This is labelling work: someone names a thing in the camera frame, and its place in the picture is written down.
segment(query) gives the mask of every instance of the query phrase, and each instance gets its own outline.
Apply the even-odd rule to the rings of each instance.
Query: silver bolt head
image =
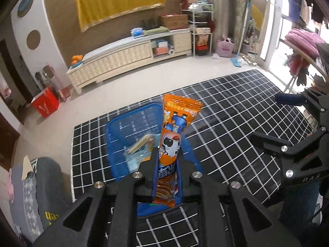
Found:
[[[241,184],[240,184],[240,182],[238,182],[238,181],[233,181],[233,182],[231,183],[231,187],[232,187],[232,188],[235,188],[235,189],[239,189],[239,188],[241,188]]]
[[[192,173],[192,176],[194,178],[201,178],[202,177],[202,173],[199,172],[199,171],[195,171],[195,172]]]
[[[282,146],[282,147],[281,147],[281,151],[282,151],[282,152],[286,152],[287,150],[288,150],[288,147],[287,147],[287,146]]]
[[[104,187],[104,182],[97,181],[97,182],[94,183],[94,187],[97,188],[97,189],[102,188],[102,187]]]
[[[133,175],[133,178],[141,178],[141,177],[143,177],[143,173],[142,172],[139,172],[139,171],[133,172],[132,175]]]
[[[293,176],[293,170],[286,171],[286,177],[291,178]]]

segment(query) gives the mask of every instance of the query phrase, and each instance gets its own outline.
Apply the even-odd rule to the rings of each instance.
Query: jeans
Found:
[[[314,215],[320,182],[311,182],[285,191],[279,221],[307,247],[315,236],[316,224],[307,223]]]

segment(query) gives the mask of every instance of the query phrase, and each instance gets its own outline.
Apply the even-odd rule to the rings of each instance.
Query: black and white grid mat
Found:
[[[261,202],[279,188],[280,170],[273,157],[250,144],[248,136],[258,131],[296,144],[312,132],[296,107],[275,103],[274,95],[279,91],[262,73],[250,70],[171,92],[204,104],[201,113],[184,132],[204,173],[218,182],[240,181]],[[106,124],[119,114],[150,102],[162,102],[162,95],[74,128],[73,199],[96,181],[114,180],[107,160]],[[197,230],[197,206],[184,204],[149,218],[139,218],[136,242],[137,246],[192,247],[198,244]]]

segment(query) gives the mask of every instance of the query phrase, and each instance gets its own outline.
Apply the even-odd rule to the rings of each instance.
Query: pink blanket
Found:
[[[319,56],[316,44],[324,43],[324,40],[318,34],[310,33],[303,29],[292,29],[286,35],[286,40],[303,50],[313,59]]]

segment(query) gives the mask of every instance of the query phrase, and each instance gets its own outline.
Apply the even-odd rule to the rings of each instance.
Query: mop head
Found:
[[[231,58],[231,61],[233,63],[234,66],[238,67],[238,68],[241,68],[241,65],[239,63],[239,61],[237,60],[237,58]]]

